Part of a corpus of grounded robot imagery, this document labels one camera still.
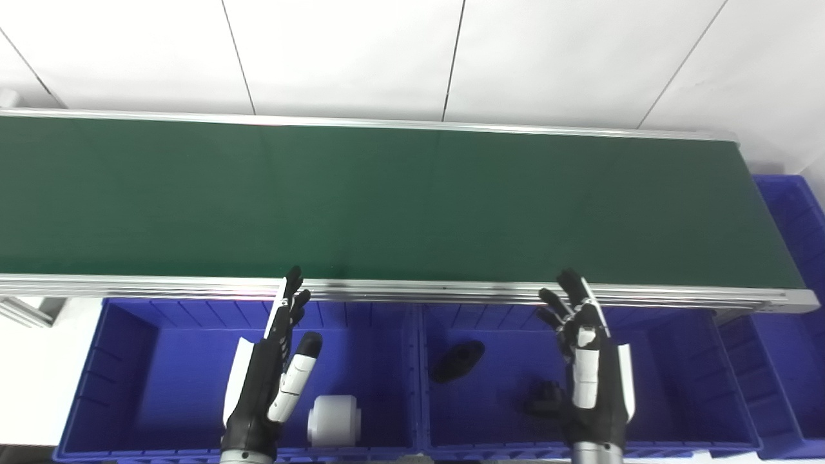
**blue storage crate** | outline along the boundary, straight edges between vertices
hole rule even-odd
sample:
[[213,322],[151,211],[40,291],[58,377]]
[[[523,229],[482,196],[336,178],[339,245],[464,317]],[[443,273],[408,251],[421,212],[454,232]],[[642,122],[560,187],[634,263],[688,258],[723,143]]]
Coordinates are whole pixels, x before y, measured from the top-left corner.
[[[754,176],[805,285],[825,301],[825,216],[801,176]],[[825,309],[720,328],[763,459],[825,457]]]
[[[524,305],[429,305],[423,314],[422,389],[426,454],[433,459],[568,457],[557,423],[522,412],[531,387],[564,385],[552,330]],[[631,343],[636,414],[628,457],[745,452],[760,446],[711,314],[701,310],[606,309],[619,343]],[[464,377],[427,379],[456,343],[486,352]]]
[[[217,462],[223,398],[239,337],[260,338],[271,303],[108,300],[60,445],[59,462]],[[417,444],[417,324],[410,307],[316,303],[295,330],[323,351],[279,443],[284,461],[391,460]],[[359,447],[309,447],[318,395],[354,395]]]

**white wall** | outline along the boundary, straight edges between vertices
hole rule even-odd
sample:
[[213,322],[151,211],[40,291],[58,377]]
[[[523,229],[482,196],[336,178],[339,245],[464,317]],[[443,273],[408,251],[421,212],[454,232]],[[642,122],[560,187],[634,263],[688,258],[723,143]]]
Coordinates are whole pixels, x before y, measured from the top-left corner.
[[825,209],[825,153],[803,169],[802,175],[811,186],[813,194],[817,196],[819,205]]

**white cylindrical object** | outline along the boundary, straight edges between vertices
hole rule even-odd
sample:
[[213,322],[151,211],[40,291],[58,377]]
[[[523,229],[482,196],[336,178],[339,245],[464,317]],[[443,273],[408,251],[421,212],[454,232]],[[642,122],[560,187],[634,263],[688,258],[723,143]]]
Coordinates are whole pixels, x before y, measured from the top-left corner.
[[322,395],[309,411],[307,438],[314,447],[354,447],[361,439],[361,410],[352,395]]
[[0,88],[0,108],[17,108],[20,102],[19,93],[10,88]]

